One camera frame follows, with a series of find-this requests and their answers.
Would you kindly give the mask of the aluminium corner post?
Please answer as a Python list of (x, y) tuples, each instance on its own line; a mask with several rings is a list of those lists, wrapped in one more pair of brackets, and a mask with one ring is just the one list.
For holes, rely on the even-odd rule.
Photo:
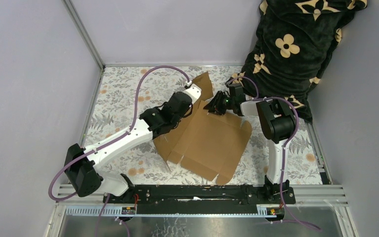
[(82, 40), (84, 41), (85, 43), (85, 46), (87, 47), (88, 51), (90, 52), (93, 60), (95, 61), (95, 63), (97, 64), (98, 68), (100, 70), (104, 70), (105, 69), (105, 63), (103, 62), (95, 44), (93, 43), (74, 3), (72, 0), (61, 0), (61, 2), (63, 3), (63, 5), (65, 6), (69, 16), (71, 17), (78, 33), (80, 34)]

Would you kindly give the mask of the brown cardboard box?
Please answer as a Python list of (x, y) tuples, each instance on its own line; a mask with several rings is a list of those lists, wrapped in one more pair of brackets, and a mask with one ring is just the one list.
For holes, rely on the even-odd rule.
[(236, 168), (252, 134), (250, 122), (227, 113), (215, 115), (204, 106), (213, 97), (209, 74), (193, 79), (201, 88), (192, 114), (181, 120), (178, 127), (155, 138), (153, 143), (165, 162), (179, 164), (217, 185), (226, 185)]

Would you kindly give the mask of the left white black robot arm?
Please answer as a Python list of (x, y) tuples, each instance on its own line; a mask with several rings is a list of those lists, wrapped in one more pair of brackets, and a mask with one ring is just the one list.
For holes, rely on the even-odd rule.
[(65, 174), (75, 194), (86, 197), (95, 192), (114, 195), (120, 202), (133, 198), (133, 190), (123, 176), (105, 172), (103, 168), (116, 156), (151, 141), (177, 128), (183, 118), (192, 113), (194, 103), (200, 98), (201, 89), (193, 86), (175, 92), (161, 106), (147, 109), (132, 125), (115, 135), (93, 145), (81, 148), (78, 144), (69, 147), (65, 164), (71, 164)]

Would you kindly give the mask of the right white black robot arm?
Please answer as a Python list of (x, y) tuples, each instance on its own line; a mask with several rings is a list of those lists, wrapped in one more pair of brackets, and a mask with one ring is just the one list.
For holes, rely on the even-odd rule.
[(298, 119), (291, 103), (281, 98), (247, 100), (242, 85), (231, 84), (229, 91), (218, 91), (204, 106), (210, 113), (224, 115), (232, 110), (239, 116), (257, 116), (262, 133), (268, 140), (269, 165), (265, 175), (264, 199), (276, 203), (288, 191), (289, 181), (285, 175), (287, 149), (298, 129)]

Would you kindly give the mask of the black floral blanket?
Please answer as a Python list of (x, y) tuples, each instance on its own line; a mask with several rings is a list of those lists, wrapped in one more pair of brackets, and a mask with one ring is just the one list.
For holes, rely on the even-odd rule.
[(240, 72), (229, 83), (240, 83), (251, 97), (281, 97), (299, 117), (312, 122), (309, 93), (320, 83), (342, 29), (365, 0), (263, 0), (256, 43)]

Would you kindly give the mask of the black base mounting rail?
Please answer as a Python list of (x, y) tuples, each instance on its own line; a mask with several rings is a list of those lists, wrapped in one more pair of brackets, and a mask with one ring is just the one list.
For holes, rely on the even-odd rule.
[(257, 214), (258, 206), (277, 209), (295, 204), (293, 188), (253, 185), (135, 185), (109, 204), (129, 204), (137, 214)]

